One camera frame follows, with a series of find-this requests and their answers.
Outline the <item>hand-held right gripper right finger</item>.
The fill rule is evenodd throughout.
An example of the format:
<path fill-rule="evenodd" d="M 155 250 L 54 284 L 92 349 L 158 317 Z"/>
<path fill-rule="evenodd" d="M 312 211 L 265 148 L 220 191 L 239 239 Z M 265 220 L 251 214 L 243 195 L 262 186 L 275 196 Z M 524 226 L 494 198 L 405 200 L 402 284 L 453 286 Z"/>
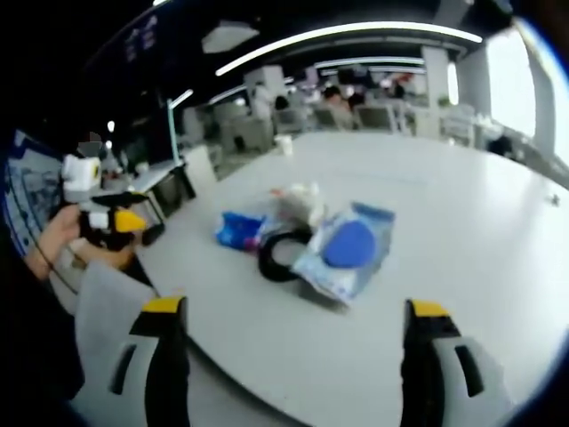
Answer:
<path fill-rule="evenodd" d="M 405 302 L 402 426 L 502 426 L 513 414 L 502 366 L 440 304 Z"/>

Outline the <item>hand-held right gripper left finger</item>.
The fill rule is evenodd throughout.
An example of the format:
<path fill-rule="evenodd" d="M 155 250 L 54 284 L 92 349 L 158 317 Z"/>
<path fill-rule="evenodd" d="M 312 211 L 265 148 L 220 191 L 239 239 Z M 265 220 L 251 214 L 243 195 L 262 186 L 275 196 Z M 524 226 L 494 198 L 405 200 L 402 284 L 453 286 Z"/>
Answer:
<path fill-rule="evenodd" d="M 73 406 L 88 426 L 188 426 L 186 299 L 155 298 L 84 332 L 84 386 Z"/>

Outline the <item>person's left hand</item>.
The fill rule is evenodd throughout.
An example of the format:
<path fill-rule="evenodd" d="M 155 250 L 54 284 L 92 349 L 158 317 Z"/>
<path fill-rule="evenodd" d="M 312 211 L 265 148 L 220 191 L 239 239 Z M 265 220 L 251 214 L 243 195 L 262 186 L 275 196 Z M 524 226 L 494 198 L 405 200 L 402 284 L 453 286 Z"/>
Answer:
<path fill-rule="evenodd" d="M 62 208 L 49 222 L 37 240 L 34 249 L 31 249 L 24 260 L 28 268 L 40 280 L 46 280 L 54 270 L 60 254 L 74 241 L 79 240 L 80 209 L 77 205 L 67 205 Z M 118 252 L 83 243 L 73 256 L 82 264 L 90 262 L 104 262 L 116 269 L 126 268 L 134 256 L 133 246 L 125 246 Z"/>

